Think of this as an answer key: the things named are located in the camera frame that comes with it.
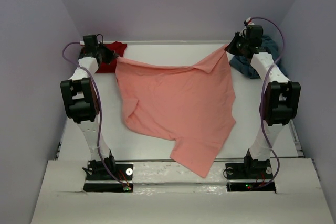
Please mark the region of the pink t shirt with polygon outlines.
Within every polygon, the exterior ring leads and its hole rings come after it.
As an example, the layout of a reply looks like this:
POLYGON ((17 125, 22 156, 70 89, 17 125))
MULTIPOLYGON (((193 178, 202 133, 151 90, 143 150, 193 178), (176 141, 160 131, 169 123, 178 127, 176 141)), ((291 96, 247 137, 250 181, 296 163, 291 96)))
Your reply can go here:
POLYGON ((119 58, 115 75, 126 127, 174 141, 171 159, 206 177, 236 123, 235 91, 224 48, 191 66, 119 58))

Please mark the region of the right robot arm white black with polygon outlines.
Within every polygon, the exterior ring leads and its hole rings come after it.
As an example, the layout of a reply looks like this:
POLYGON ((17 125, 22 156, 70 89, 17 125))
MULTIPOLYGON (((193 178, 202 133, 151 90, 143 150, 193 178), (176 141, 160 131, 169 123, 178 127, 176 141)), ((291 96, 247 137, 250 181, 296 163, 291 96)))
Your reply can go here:
POLYGON ((261 25, 246 23, 225 48, 230 54, 243 56, 263 81, 260 129, 243 162, 226 164, 223 174, 228 180, 272 181, 278 173, 272 171, 270 163, 270 158, 276 156, 273 145, 284 126, 297 115, 301 85, 290 81, 280 70, 269 49, 262 46, 262 36, 261 25))

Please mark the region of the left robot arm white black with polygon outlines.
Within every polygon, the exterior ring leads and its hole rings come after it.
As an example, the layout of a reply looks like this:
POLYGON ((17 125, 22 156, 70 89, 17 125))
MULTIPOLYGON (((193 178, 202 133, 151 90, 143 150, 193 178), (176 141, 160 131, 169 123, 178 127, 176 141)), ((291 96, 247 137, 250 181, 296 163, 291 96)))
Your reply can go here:
POLYGON ((101 99, 93 75, 102 63, 111 63, 118 55, 99 41, 98 35, 70 42, 61 54, 76 67, 72 76, 60 83, 60 89, 66 115, 80 128, 90 151, 88 168, 83 170, 89 176, 117 181, 116 162, 102 136, 101 99))

